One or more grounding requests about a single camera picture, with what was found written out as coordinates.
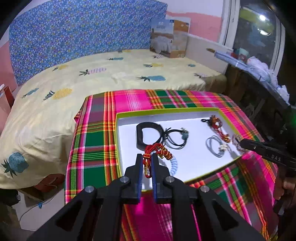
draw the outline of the headboard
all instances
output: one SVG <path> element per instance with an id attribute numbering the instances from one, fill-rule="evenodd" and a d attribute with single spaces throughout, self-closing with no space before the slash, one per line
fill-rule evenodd
<path id="1" fill-rule="evenodd" d="M 51 0 L 32 8 L 9 29 L 16 81 L 86 55 L 149 49 L 150 21 L 166 9 L 154 0 Z"/>

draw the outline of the bed sheet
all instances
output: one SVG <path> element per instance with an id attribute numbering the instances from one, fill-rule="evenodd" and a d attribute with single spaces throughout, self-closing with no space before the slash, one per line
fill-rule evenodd
<path id="1" fill-rule="evenodd" d="M 74 117 L 86 96 L 132 88 L 203 91 L 208 84 L 195 72 L 221 77 L 187 58 L 158 57 L 149 50 L 85 56 L 26 82 L 0 136 L 0 188 L 30 187 L 49 174 L 66 173 Z"/>

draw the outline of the floor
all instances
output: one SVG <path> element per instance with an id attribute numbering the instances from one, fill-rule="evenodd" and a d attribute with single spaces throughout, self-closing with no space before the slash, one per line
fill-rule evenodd
<path id="1" fill-rule="evenodd" d="M 64 206 L 63 185 L 64 184 L 60 185 L 57 189 L 54 189 L 47 194 L 49 200 L 53 195 L 55 196 L 47 204 L 43 204 L 41 209 L 36 206 L 24 214 L 20 221 L 22 229 L 36 231 Z M 27 196 L 24 196 L 24 194 L 20 192 L 19 195 L 21 196 L 21 200 L 12 207 L 16 210 L 17 217 L 20 220 L 20 217 L 24 212 L 38 203 Z"/>

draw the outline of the window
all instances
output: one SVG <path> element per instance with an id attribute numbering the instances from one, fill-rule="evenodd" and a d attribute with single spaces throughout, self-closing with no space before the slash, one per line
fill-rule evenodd
<path id="1" fill-rule="evenodd" d="M 219 42 L 234 52 L 255 56 L 278 74 L 285 28 L 262 0 L 224 0 Z"/>

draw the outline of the white window frame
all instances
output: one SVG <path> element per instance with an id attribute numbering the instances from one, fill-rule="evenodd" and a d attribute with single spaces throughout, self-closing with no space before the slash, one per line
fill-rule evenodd
<path id="1" fill-rule="evenodd" d="M 222 26 L 218 43 L 233 49 L 234 39 L 239 20 L 240 0 L 224 0 L 222 11 Z M 276 18 L 276 42 L 272 55 L 270 69 L 277 76 L 285 48 L 285 27 Z"/>

